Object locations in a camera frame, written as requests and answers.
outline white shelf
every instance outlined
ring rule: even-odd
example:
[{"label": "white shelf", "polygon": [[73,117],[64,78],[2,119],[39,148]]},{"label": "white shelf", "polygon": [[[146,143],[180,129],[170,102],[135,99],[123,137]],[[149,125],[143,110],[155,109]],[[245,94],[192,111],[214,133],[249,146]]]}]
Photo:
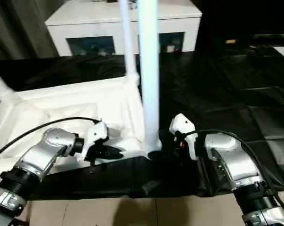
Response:
[{"label": "white shelf", "polygon": [[[201,17],[190,0],[159,0],[159,20]],[[138,10],[130,11],[131,21],[138,21]],[[47,26],[121,22],[119,3],[70,0],[47,21]]]}]

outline black cloth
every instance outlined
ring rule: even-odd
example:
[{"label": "black cloth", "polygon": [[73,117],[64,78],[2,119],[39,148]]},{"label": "black cloth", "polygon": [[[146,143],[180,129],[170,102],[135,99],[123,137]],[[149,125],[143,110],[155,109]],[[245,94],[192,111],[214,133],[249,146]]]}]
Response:
[{"label": "black cloth", "polygon": [[[77,56],[0,62],[15,90],[37,89],[122,76],[122,56]],[[284,190],[284,57],[273,48],[227,51],[222,57],[160,55],[160,137],[156,161],[143,157],[49,175],[33,199],[82,199],[129,195],[213,196],[230,192],[215,163],[192,161],[170,150],[171,119],[183,113],[196,129],[236,133],[258,154],[277,189]],[[202,144],[197,150],[202,155]]]}]

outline gray curtain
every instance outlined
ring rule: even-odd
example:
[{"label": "gray curtain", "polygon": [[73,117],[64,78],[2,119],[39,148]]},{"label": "gray curtain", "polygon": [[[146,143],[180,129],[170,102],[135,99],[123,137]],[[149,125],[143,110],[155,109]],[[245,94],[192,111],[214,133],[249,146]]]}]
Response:
[{"label": "gray curtain", "polygon": [[64,0],[0,0],[0,60],[57,57],[45,21]]}]

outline white metal frame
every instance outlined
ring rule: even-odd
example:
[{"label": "white metal frame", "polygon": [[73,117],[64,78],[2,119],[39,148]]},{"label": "white metal frame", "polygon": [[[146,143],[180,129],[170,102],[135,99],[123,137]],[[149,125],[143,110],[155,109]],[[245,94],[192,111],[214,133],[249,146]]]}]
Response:
[{"label": "white metal frame", "polygon": [[[0,148],[9,140],[15,138],[28,129],[32,129],[37,124],[51,121],[53,117],[61,117],[61,108],[80,105],[82,107],[90,103],[97,105],[96,113],[98,119],[103,119],[108,124],[122,121],[125,128],[121,133],[121,140],[110,140],[122,150],[125,150],[125,158],[145,156],[153,150],[160,148],[158,139],[158,33],[157,33],[157,14],[156,1],[140,1],[140,41],[142,51],[142,82],[144,88],[142,95],[144,98],[144,109],[137,84],[139,75],[136,71],[135,58],[133,53],[133,40],[131,35],[130,22],[128,18],[127,0],[120,0],[122,12],[122,24],[124,31],[124,42],[126,44],[126,75],[121,78],[107,79],[100,81],[83,82],[58,87],[14,92],[7,87],[0,77]],[[149,16],[147,8],[153,7],[153,14]],[[114,111],[114,106],[119,107],[122,113]],[[14,145],[6,154],[0,156],[0,173],[9,170],[17,159],[27,150],[31,142],[40,139],[40,131],[32,134],[23,140],[21,145]],[[86,162],[77,162],[74,158],[60,159],[53,172],[70,170],[73,168],[87,166]]]}]

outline glass cabinet door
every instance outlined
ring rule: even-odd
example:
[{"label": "glass cabinet door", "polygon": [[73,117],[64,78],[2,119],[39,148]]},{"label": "glass cabinet door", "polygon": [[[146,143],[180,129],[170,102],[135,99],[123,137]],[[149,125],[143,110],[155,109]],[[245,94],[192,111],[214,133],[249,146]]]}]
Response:
[{"label": "glass cabinet door", "polygon": [[68,38],[72,55],[100,55],[115,54],[113,36]]}]

